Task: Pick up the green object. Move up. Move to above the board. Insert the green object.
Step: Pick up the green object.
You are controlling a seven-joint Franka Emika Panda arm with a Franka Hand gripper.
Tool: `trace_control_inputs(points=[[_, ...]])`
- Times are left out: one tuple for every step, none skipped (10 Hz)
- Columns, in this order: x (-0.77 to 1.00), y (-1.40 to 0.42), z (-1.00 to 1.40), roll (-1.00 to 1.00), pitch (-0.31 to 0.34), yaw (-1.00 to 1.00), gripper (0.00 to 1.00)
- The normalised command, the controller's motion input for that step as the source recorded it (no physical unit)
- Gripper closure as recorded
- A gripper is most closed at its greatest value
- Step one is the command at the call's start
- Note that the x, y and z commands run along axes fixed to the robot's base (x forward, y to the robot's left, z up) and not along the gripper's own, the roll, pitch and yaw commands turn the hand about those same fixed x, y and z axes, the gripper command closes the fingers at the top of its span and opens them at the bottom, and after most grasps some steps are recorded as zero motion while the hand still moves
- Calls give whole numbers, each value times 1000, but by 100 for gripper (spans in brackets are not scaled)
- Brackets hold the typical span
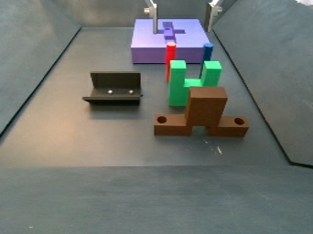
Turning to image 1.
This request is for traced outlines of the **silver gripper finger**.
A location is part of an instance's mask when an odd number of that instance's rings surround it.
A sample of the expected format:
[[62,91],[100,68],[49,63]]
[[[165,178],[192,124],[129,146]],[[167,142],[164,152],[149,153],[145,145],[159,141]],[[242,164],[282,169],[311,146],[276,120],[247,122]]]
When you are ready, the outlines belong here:
[[213,17],[221,11],[220,4],[221,4],[221,0],[211,0],[211,2],[207,4],[207,6],[208,6],[207,31],[211,31]]
[[144,8],[144,13],[152,19],[152,33],[157,33],[157,5],[152,2],[152,0],[144,0],[147,7]]

